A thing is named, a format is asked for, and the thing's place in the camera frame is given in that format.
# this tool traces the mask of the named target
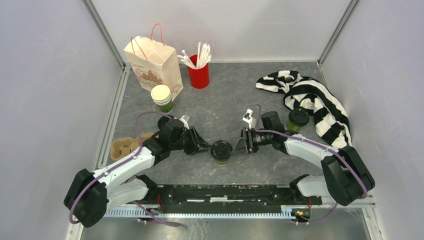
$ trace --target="gray mottled surface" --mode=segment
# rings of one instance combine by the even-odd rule
[[[212,63],[209,65],[210,84],[204,89],[191,87],[187,67],[180,66],[184,89],[176,97],[172,115],[191,118],[199,134],[210,144],[226,140],[234,147],[247,108],[258,103],[265,111],[277,111],[283,123],[289,110],[281,104],[283,95],[259,90],[255,82],[272,72],[296,70],[301,76],[322,81],[315,62]],[[158,111],[150,92],[141,88],[131,72],[126,85],[113,139],[136,137],[134,120],[144,111]],[[156,132],[159,115],[149,114],[140,119],[143,133]],[[324,143],[311,122],[301,131],[305,137]],[[287,184],[303,174],[321,175],[313,164],[262,146],[258,153],[230,158],[225,165],[215,163],[210,153],[187,156],[174,151],[171,156],[152,168],[144,170],[158,184]]]

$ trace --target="paper bag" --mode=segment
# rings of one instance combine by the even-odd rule
[[[152,39],[153,30],[159,25],[160,39]],[[172,93],[172,100],[183,89],[180,66],[175,48],[165,45],[162,39],[162,26],[156,23],[151,30],[150,38],[136,36],[126,45],[124,51],[129,64],[141,87],[152,91],[157,85],[167,85]]]

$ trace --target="paper cup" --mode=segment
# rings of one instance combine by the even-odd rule
[[[157,85],[150,93],[151,99],[163,113],[170,113],[173,108],[171,90],[167,85]]]

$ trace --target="cup lid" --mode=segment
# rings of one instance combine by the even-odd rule
[[[229,142],[225,140],[218,140],[210,147],[210,154],[215,160],[225,162],[230,158],[232,150],[233,147]]]
[[[288,114],[288,120],[298,127],[304,127],[309,123],[308,111],[303,107],[294,108]]]
[[[155,86],[150,92],[151,98],[157,101],[161,101],[168,98],[170,94],[170,88],[164,84]]]

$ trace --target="red cup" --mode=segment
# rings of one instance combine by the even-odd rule
[[[196,66],[198,55],[193,55],[190,60]],[[204,89],[209,85],[209,63],[201,69],[188,68],[188,75],[190,76],[190,83],[195,89]]]

